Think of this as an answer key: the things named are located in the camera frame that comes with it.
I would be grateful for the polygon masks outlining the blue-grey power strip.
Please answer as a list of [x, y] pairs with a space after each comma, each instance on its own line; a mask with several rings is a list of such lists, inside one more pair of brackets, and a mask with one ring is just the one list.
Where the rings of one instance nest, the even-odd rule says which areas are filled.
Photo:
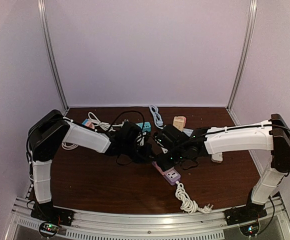
[[193, 136], [196, 136], [196, 135], [197, 135], [195, 129], [184, 128], [184, 129], [183, 129], [183, 132], [184, 132], [187, 136], [189, 136], [189, 137], [193, 137]]

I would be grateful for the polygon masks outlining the purple power strip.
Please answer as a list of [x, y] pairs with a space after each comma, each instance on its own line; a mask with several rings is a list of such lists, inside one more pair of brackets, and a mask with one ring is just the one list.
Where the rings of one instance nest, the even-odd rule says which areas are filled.
[[155, 161], [151, 163], [155, 169], [164, 177], [164, 179], [171, 185], [174, 186], [181, 181], [181, 175], [178, 173], [174, 167], [169, 170], [163, 171]]

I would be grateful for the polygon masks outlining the teal power strip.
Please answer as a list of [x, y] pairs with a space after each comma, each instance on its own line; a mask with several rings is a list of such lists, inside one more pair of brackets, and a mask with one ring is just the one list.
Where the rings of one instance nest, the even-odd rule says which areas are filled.
[[145, 133], [145, 132], [150, 133], [151, 132], [152, 126], [151, 126], [150, 122], [148, 122], [148, 121], [146, 121], [146, 122], [139, 122], [136, 125], [141, 128], [141, 130], [142, 130], [143, 133]]

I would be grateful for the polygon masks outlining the white plug adapter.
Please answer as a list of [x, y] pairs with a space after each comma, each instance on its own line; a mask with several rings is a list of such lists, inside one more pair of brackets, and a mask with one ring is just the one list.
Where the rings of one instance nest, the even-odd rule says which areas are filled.
[[215, 153], [211, 155], [211, 161], [214, 163], [222, 163], [223, 162], [223, 154], [222, 153]]

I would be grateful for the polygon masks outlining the beige cube socket adapter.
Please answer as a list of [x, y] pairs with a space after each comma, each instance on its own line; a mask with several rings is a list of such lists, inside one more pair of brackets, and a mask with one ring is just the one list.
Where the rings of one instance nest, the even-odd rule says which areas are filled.
[[173, 118], [172, 125], [182, 132], [186, 125], [186, 121], [187, 121], [187, 118], [185, 116], [175, 116]]

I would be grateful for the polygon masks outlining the pink round plug adapter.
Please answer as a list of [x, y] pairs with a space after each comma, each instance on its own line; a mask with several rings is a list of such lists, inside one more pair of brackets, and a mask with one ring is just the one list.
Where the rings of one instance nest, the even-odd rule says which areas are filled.
[[85, 119], [83, 122], [82, 122], [82, 125], [88, 127], [88, 128], [91, 128], [91, 129], [95, 129], [95, 125], [93, 124], [93, 121], [91, 119]]

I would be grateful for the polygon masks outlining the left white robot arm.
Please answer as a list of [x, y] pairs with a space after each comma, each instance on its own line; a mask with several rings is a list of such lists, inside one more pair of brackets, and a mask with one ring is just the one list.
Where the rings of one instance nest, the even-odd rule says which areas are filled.
[[143, 129], [143, 126], [125, 120], [116, 131], [109, 128], [96, 130], [63, 116], [56, 109], [40, 119], [28, 131], [25, 145], [36, 202], [40, 204], [36, 210], [38, 215], [46, 222], [57, 218], [56, 209], [48, 203], [52, 202], [51, 166], [63, 143], [106, 156], [125, 155], [134, 163], [151, 163], [155, 158], [148, 142], [151, 134]]

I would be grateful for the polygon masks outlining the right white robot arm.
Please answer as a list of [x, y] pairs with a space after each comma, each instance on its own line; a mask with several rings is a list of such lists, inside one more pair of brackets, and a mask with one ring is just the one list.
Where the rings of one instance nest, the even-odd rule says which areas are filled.
[[166, 151], [156, 160], [167, 171], [185, 160], [196, 161], [210, 156], [215, 163], [223, 161], [223, 153], [235, 151], [269, 151], [271, 160], [251, 190], [249, 204], [241, 210], [244, 220], [253, 220], [285, 174], [290, 173], [290, 129], [279, 114], [269, 120], [232, 127], [201, 127], [186, 134], [175, 126], [166, 125], [154, 135]]

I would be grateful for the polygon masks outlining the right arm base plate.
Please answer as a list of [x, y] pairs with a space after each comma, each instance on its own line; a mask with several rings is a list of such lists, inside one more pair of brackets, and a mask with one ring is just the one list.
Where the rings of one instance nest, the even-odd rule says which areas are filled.
[[264, 205], [232, 207], [223, 213], [228, 226], [256, 221], [267, 216]]

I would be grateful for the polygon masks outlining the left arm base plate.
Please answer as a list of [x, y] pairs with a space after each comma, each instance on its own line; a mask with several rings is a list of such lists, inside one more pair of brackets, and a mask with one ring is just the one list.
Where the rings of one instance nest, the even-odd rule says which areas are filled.
[[55, 225], [71, 226], [74, 217], [74, 211], [55, 207], [52, 202], [36, 203], [30, 213], [32, 218], [50, 222]]

